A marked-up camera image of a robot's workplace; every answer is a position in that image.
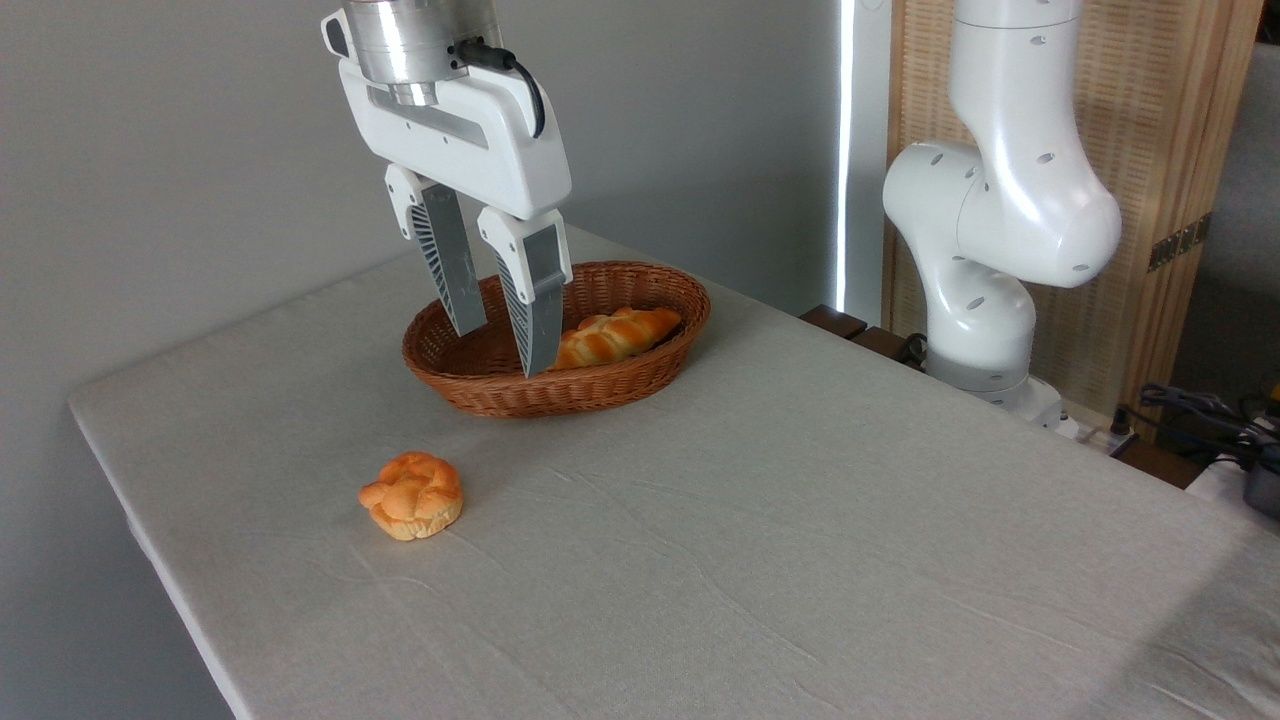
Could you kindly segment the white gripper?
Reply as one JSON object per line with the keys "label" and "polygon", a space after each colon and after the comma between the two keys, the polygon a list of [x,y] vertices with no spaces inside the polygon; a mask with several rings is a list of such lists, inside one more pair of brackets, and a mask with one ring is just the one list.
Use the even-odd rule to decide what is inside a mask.
{"label": "white gripper", "polygon": [[454,333],[486,324],[458,191],[494,206],[477,227],[495,254],[524,374],[550,369],[573,279],[556,208],[572,181],[550,100],[512,63],[497,13],[338,10],[321,33],[364,142],[394,163],[385,187],[396,220]]}

